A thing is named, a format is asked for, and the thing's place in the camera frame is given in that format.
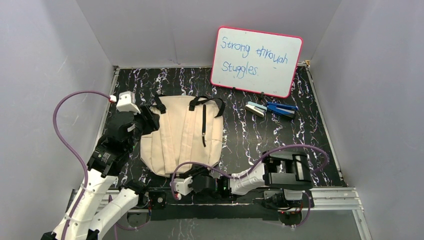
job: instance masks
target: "stapler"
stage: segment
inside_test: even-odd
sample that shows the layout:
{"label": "stapler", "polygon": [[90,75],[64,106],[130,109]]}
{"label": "stapler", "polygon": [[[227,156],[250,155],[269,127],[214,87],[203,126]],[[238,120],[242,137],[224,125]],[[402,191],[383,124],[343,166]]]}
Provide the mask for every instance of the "stapler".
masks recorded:
{"label": "stapler", "polygon": [[249,101],[246,106],[244,106],[244,109],[248,110],[249,112],[252,112],[253,114],[263,118],[265,117],[265,113],[267,113],[267,107],[254,103],[252,101]]}
{"label": "stapler", "polygon": [[290,106],[270,101],[266,103],[266,109],[269,112],[286,117],[291,120],[296,117],[296,112],[299,110],[297,106]]}

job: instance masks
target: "beige backpack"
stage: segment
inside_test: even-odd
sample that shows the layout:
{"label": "beige backpack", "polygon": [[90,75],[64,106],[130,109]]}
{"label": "beige backpack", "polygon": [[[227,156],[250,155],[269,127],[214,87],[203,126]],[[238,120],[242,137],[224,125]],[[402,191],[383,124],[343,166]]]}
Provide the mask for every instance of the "beige backpack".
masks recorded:
{"label": "beige backpack", "polygon": [[[140,141],[141,159],[153,173],[169,177],[185,162],[218,164],[224,129],[222,99],[156,95],[154,101],[150,109],[160,116],[159,130],[143,135]],[[191,168],[191,164],[184,165],[177,173]]]}

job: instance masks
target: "marble pattern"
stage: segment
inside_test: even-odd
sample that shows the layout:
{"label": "marble pattern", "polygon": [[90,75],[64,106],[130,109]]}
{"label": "marble pattern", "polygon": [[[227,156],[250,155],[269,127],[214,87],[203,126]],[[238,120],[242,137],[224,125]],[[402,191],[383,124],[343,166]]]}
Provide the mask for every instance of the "marble pattern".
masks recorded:
{"label": "marble pattern", "polygon": [[[150,104],[155,94],[221,98],[225,101],[226,108],[223,114],[223,145],[218,166],[220,169],[228,173],[238,173],[253,165],[263,151],[290,144],[309,144],[330,155],[329,165],[322,172],[313,175],[314,184],[318,187],[346,185],[340,179],[334,163],[305,67],[297,68],[291,95],[285,99],[268,96],[261,99],[258,94],[213,86],[210,83],[210,75],[209,67],[121,69],[114,95],[133,91],[138,105]],[[244,106],[249,101],[263,105],[266,102],[294,105],[299,111],[294,120],[271,113],[261,118],[245,111]],[[106,124],[116,111],[114,105],[109,108]],[[306,152],[309,167],[319,167],[322,156],[312,150]],[[136,146],[129,157],[130,160],[122,169],[115,187],[131,179],[143,181],[152,187],[167,185],[168,179],[153,174],[140,160],[140,145]]]}

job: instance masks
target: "backpack zipper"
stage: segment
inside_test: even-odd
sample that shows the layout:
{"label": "backpack zipper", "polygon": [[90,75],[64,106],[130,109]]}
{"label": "backpack zipper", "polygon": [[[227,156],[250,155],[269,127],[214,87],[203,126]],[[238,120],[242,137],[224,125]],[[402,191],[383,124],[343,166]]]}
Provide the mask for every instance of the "backpack zipper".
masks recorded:
{"label": "backpack zipper", "polygon": [[203,146],[206,148],[206,104],[203,105],[203,120],[201,125],[201,139],[203,140]]}

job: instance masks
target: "purple tube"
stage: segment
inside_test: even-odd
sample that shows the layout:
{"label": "purple tube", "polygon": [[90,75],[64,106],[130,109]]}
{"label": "purple tube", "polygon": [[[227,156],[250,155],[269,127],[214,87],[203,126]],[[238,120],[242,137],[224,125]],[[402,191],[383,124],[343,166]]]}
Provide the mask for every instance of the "purple tube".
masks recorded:
{"label": "purple tube", "polygon": [[[109,100],[111,99],[111,97],[109,95],[106,95],[105,93],[99,92],[99,91],[93,91],[93,90],[76,91],[74,93],[71,93],[71,94],[67,95],[62,100],[60,100],[60,102],[57,104],[57,106],[56,106],[56,108],[54,109],[54,112],[53,112],[53,127],[54,127],[54,131],[56,132],[56,135],[59,137],[60,141],[65,145],[65,147],[67,147],[71,151],[71,153],[73,155],[75,155],[75,157],[78,159],[79,163],[81,164],[82,169],[84,170],[84,188],[86,188],[87,187],[87,184],[88,184],[88,181],[89,181],[88,180],[89,174],[88,174],[88,171],[87,171],[86,163],[81,158],[81,156],[78,154],[78,152],[75,151],[75,149],[72,148],[72,146],[64,139],[64,137],[62,136],[61,132],[59,131],[58,121],[57,121],[58,111],[59,111],[59,108],[62,106],[62,104],[66,100],[68,100],[69,98],[71,98],[71,97],[73,97],[75,95],[78,95],[78,94],[97,94],[97,95],[103,96],[103,97],[105,97],[105,98],[107,98]],[[80,203],[81,198],[84,195],[84,192],[85,192],[85,190],[82,189],[81,193],[76,198],[75,204],[72,206],[72,208],[71,208],[71,210],[69,212],[69,217],[70,218],[72,218],[72,215],[74,214],[75,209],[77,209],[77,206]],[[61,240],[65,240],[66,232],[68,230],[70,221],[71,220],[69,220],[69,219],[66,220],[65,226],[64,226],[63,231],[62,231],[62,236],[60,238]]]}
{"label": "purple tube", "polygon": [[306,197],[307,197],[307,203],[308,203],[307,204],[307,213],[306,213],[305,218],[299,224],[297,224],[296,227],[302,226],[308,220],[309,214],[311,213],[311,197],[309,196],[309,194],[306,191],[303,192],[303,194],[305,194]]}
{"label": "purple tube", "polygon": [[[275,148],[275,149],[272,149],[272,150],[270,150],[270,151],[267,151],[265,154],[263,154],[259,159],[258,159],[258,161],[256,161],[254,164],[253,164],[253,166],[247,171],[247,173],[245,173],[245,174],[243,174],[242,176],[240,176],[240,177],[237,177],[237,178],[244,178],[244,177],[246,177],[248,174],[250,174],[251,172],[253,172],[253,170],[256,168],[256,166],[258,165],[258,164],[260,164],[268,155],[270,155],[270,154],[272,154],[272,153],[275,153],[275,152],[278,152],[278,151],[282,151],[282,150],[286,150],[286,149],[295,149],[295,148],[307,148],[307,149],[312,149],[312,150],[315,150],[315,151],[317,151],[317,152],[319,152],[319,153],[321,153],[321,154],[323,154],[324,155],[324,163],[322,163],[322,165],[320,166],[320,167],[318,167],[318,168],[316,168],[316,169],[314,169],[313,171],[312,171],[312,174],[314,174],[314,173],[316,173],[316,172],[318,172],[318,171],[321,171],[325,166],[327,166],[327,164],[329,164],[329,161],[330,161],[330,158],[329,158],[329,156],[328,156],[328,154],[324,151],[324,150],[322,150],[321,148],[319,148],[319,147],[316,147],[316,146],[311,146],[311,145],[304,145],[304,144],[293,144],[293,145],[286,145],[286,146],[279,146],[279,147],[277,147],[277,148]],[[203,167],[205,167],[205,168],[208,168],[208,169],[211,169],[211,170],[214,170],[214,171],[216,171],[216,172],[218,172],[218,173],[220,173],[221,175],[223,175],[223,176],[225,176],[226,178],[229,178],[229,179],[234,179],[235,177],[233,177],[233,176],[230,176],[230,175],[228,175],[227,173],[225,173],[224,171],[222,171],[222,170],[220,170],[220,169],[218,169],[218,168],[215,168],[215,167],[212,167],[212,166],[209,166],[209,165],[206,165],[206,164],[203,164],[203,163],[200,163],[200,162],[194,162],[194,161],[187,161],[187,162],[183,162],[183,163],[181,163],[180,165],[178,165],[176,168],[175,168],[175,170],[174,170],[174,172],[172,173],[172,177],[171,177],[171,183],[173,183],[174,182],[174,179],[175,179],[175,177],[176,177],[176,175],[177,175],[177,171],[178,171],[178,169],[180,168],[180,167],[182,167],[182,166],[184,166],[184,165],[187,165],[187,164],[197,164],[197,165],[200,165],[200,166],[203,166]],[[178,198],[177,198],[177,196],[176,196],[176,194],[175,194],[175,189],[174,189],[174,185],[173,184],[171,184],[171,193],[172,193],[172,197],[175,199],[175,200],[178,200]]]}
{"label": "purple tube", "polygon": [[[112,195],[109,195],[109,203],[112,201]],[[119,223],[115,223],[114,224],[114,226],[113,226],[113,230],[114,230],[114,232],[115,232],[115,240],[118,240],[118,233],[117,233],[117,226],[120,228],[120,229],[123,229],[123,230],[128,230],[128,231],[134,231],[134,230],[137,230],[137,229],[141,229],[142,227],[144,227],[145,225],[147,225],[148,223],[150,223],[150,220],[148,221],[148,222],[145,222],[145,223],[143,223],[143,224],[141,224],[140,226],[138,226],[138,227],[126,227],[126,226],[122,226],[121,224],[119,224]]]}

